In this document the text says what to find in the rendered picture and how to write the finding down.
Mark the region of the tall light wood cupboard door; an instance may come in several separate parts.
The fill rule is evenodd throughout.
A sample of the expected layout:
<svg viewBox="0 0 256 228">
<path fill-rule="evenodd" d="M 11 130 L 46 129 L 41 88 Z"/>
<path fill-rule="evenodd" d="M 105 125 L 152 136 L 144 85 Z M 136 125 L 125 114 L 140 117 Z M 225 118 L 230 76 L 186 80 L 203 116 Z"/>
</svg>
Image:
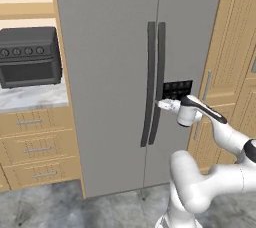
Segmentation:
<svg viewBox="0 0 256 228">
<path fill-rule="evenodd" d="M 225 116 L 230 125 L 255 49 L 256 0 L 220 0 L 199 99 L 208 70 L 212 70 L 207 98 L 202 101 Z"/>
</svg>

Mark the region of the grey narrow fridge door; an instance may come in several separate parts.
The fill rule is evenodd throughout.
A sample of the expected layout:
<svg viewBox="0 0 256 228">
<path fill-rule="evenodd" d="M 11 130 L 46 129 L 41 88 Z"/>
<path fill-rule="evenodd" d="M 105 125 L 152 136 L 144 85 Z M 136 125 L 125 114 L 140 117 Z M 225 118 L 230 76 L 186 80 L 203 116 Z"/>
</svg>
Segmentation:
<svg viewBox="0 0 256 228">
<path fill-rule="evenodd" d="M 158 0 L 156 19 L 156 71 L 158 24 L 166 23 L 164 85 L 192 82 L 191 93 L 199 94 L 219 0 Z M 176 116 L 161 109 L 153 145 L 147 145 L 144 185 L 169 181 L 169 157 L 185 150 L 190 130 L 176 123 Z"/>
</svg>

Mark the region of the grey wide fridge door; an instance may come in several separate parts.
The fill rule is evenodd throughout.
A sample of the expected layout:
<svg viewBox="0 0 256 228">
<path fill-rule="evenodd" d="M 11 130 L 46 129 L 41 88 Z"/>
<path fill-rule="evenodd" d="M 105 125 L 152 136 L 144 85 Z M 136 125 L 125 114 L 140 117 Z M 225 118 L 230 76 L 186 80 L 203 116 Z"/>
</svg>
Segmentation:
<svg viewBox="0 0 256 228">
<path fill-rule="evenodd" d="M 58 0 L 89 197 L 142 187 L 147 25 L 158 0 Z"/>
</svg>

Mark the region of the light wood drawer front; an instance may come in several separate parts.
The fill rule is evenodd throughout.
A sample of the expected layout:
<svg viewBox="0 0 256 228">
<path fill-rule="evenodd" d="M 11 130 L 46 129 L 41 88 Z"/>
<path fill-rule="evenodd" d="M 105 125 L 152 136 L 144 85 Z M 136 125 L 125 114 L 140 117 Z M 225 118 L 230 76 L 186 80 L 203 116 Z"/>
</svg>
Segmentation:
<svg viewBox="0 0 256 228">
<path fill-rule="evenodd" d="M 3 168 L 12 189 L 33 187 L 80 178 L 77 157 L 58 158 Z M 31 178 L 33 174 L 57 171 L 54 176 Z"/>
<path fill-rule="evenodd" d="M 26 149 L 48 146 L 52 149 L 23 153 Z M 77 155 L 76 135 L 73 129 L 0 138 L 0 162 L 4 167 Z"/>
<path fill-rule="evenodd" d="M 39 120 L 41 123 L 17 125 L 17 121 Z M 20 135 L 54 129 L 73 128 L 69 107 L 35 109 L 0 114 L 0 136 Z"/>
</svg>

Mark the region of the black toaster oven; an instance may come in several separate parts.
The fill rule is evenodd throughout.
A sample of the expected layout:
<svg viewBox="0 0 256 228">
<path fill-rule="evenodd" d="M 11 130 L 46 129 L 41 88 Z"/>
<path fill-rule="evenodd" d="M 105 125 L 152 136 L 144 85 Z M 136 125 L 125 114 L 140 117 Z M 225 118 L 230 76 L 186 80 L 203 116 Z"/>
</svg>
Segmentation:
<svg viewBox="0 0 256 228">
<path fill-rule="evenodd" d="M 0 30 L 0 85 L 3 89 L 59 84 L 61 78 L 55 27 Z"/>
</svg>

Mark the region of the light wood wall shelf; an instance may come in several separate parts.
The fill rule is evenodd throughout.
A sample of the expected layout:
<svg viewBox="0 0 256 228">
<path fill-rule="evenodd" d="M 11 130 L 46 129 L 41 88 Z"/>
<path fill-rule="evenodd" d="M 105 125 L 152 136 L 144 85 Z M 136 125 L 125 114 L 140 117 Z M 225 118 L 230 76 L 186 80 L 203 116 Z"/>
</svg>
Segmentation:
<svg viewBox="0 0 256 228">
<path fill-rule="evenodd" d="M 0 20 L 52 18 L 52 3 L 6 3 L 0 4 Z"/>
</svg>

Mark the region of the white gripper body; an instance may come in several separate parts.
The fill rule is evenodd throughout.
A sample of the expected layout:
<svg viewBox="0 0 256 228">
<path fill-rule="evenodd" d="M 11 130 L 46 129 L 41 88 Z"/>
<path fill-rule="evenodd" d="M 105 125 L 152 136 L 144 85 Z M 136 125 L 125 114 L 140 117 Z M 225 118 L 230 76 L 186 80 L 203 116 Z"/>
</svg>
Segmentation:
<svg viewBox="0 0 256 228">
<path fill-rule="evenodd" d="M 165 101 L 165 100 L 161 100 L 157 103 L 158 107 L 164 110 L 173 110 L 174 109 L 174 105 L 172 101 Z"/>
</svg>

